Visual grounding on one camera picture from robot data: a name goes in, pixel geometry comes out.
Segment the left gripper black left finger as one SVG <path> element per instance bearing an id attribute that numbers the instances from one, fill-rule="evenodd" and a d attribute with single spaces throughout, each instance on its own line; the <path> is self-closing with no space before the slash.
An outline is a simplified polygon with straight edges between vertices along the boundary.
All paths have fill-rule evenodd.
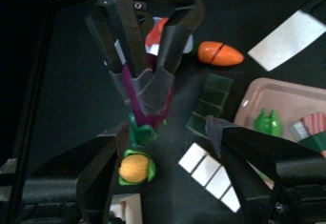
<path id="1" fill-rule="evenodd" d="M 127 145 L 121 124 L 35 170 L 23 189 L 23 224 L 109 224 Z"/>

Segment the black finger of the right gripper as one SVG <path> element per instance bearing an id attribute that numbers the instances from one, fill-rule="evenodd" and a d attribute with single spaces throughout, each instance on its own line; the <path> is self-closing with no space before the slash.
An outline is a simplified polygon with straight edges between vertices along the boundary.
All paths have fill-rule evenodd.
<path id="1" fill-rule="evenodd" d="M 146 46 L 158 49 L 158 56 L 153 73 L 145 71 L 138 78 L 143 82 L 139 86 L 138 98 L 146 115 L 162 114 L 168 108 L 184 51 L 197 29 L 188 28 L 181 23 L 172 23 L 172 18 L 182 15 L 184 12 L 154 22 L 154 28 L 147 35 Z"/>
<path id="2" fill-rule="evenodd" d="M 105 8 L 94 9 L 86 17 L 86 23 L 123 102 L 129 104 L 129 91 L 123 82 L 123 66 L 129 61 L 126 46 L 118 34 L 114 33 L 114 21 L 110 19 L 107 10 Z"/>

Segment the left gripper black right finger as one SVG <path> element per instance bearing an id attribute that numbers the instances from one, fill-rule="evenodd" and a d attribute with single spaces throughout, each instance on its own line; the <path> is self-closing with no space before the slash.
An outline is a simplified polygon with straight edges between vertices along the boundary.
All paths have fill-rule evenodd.
<path id="1" fill-rule="evenodd" d="M 209 116 L 246 224 L 326 222 L 326 157 L 297 143 Z"/>

